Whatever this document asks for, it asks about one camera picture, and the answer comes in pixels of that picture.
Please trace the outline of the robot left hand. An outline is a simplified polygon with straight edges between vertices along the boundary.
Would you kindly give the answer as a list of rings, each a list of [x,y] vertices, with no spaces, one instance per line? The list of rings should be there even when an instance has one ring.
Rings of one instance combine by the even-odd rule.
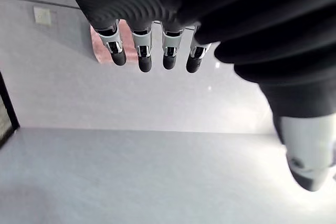
[[[126,62],[119,21],[131,30],[139,68],[152,67],[152,23],[162,25],[163,66],[172,69],[182,33],[194,26],[188,72],[206,47],[266,97],[289,170],[317,191],[335,165],[335,0],[75,0],[108,49]]]

